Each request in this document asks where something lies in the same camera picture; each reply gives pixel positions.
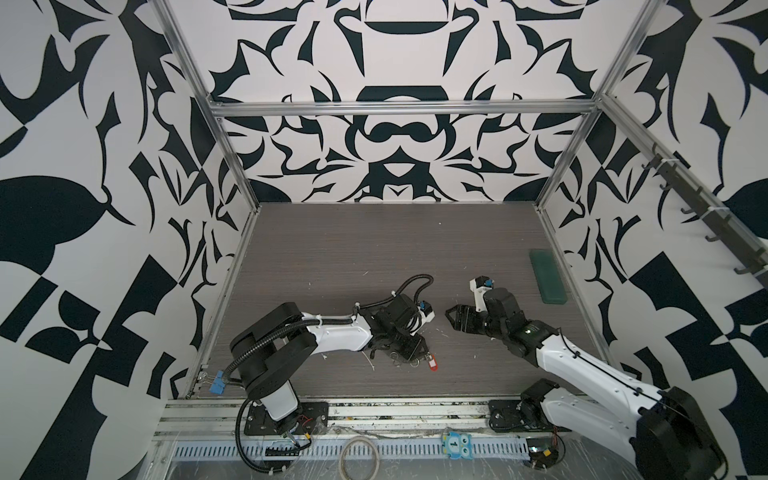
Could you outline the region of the red key tag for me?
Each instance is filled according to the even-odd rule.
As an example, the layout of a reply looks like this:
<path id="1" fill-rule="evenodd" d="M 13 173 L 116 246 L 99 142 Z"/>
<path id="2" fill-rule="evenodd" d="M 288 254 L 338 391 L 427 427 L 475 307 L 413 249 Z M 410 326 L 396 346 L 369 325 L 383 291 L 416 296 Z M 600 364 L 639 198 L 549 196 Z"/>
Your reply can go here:
<path id="1" fill-rule="evenodd" d="M 429 369 L 433 372 L 436 372 L 438 370 L 438 363 L 436 358 L 433 355 L 428 355 L 426 357 L 427 365 Z"/>

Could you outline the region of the metal keyring with keys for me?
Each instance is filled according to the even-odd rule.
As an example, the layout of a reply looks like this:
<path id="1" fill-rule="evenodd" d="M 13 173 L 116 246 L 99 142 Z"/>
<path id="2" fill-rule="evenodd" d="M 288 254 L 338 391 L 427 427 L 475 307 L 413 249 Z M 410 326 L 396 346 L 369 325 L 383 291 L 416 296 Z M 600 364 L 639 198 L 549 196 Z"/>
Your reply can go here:
<path id="1" fill-rule="evenodd" d="M 407 365 L 407 366 L 410 366 L 412 368 L 417 368 L 420 365 L 420 360 L 418 358 L 413 359 L 413 360 L 408 360 L 408 359 L 402 357 L 397 352 L 391 352 L 389 354 L 389 358 L 391 359 L 391 361 L 392 361 L 392 363 L 393 363 L 393 365 L 395 367 L 401 367 L 403 365 Z"/>

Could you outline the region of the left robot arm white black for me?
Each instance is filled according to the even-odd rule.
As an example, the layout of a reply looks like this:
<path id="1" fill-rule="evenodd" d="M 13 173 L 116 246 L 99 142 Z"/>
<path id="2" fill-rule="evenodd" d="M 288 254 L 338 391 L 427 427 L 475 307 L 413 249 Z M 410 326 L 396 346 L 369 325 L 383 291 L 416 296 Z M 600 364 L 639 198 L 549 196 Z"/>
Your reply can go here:
<path id="1" fill-rule="evenodd" d="M 426 360 L 430 351 L 420 331 L 434 318 L 429 303 L 403 293 L 357 304 L 341 316 L 303 312 L 286 302 L 231 341 L 232 361 L 221 381 L 242 388 L 273 421 L 282 422 L 299 413 L 291 378 L 311 356 L 335 351 L 373 356 L 382 351 L 406 363 Z"/>

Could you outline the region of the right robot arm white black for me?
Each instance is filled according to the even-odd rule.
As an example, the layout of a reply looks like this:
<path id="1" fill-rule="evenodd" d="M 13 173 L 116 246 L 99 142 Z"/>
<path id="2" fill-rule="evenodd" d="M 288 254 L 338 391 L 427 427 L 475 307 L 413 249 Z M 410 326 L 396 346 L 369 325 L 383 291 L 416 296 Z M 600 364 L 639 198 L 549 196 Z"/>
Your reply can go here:
<path id="1" fill-rule="evenodd" d="M 576 387 L 542 379 L 522 394 L 551 425 L 613 451 L 645 479 L 724 479 L 729 462 L 697 401 L 678 387 L 662 389 L 585 352 L 561 329 L 528 318 L 505 288 L 473 289 L 471 305 L 446 316 L 460 332 L 502 342 L 515 356 Z"/>

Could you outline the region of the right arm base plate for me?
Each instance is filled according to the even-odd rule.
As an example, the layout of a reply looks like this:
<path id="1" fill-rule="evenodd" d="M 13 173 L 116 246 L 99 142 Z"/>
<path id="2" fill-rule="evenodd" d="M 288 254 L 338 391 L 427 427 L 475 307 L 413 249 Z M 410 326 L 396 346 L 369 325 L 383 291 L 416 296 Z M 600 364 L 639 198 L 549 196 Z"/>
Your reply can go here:
<path id="1" fill-rule="evenodd" d="M 541 427 L 538 406 L 530 399 L 488 402 L 489 427 L 497 433 L 534 431 Z"/>

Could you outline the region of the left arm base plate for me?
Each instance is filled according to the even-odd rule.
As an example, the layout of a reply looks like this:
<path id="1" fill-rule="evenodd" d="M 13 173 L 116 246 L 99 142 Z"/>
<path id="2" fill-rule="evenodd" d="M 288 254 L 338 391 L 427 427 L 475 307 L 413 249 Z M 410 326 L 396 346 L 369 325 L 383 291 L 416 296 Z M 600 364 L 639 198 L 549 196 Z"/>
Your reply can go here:
<path id="1" fill-rule="evenodd" d="M 328 414 L 328 402 L 300 402 L 296 411 L 282 420 L 275 421 L 264 406 L 253 403 L 245 415 L 244 434 L 246 436 L 312 434 L 316 429 L 326 425 Z"/>

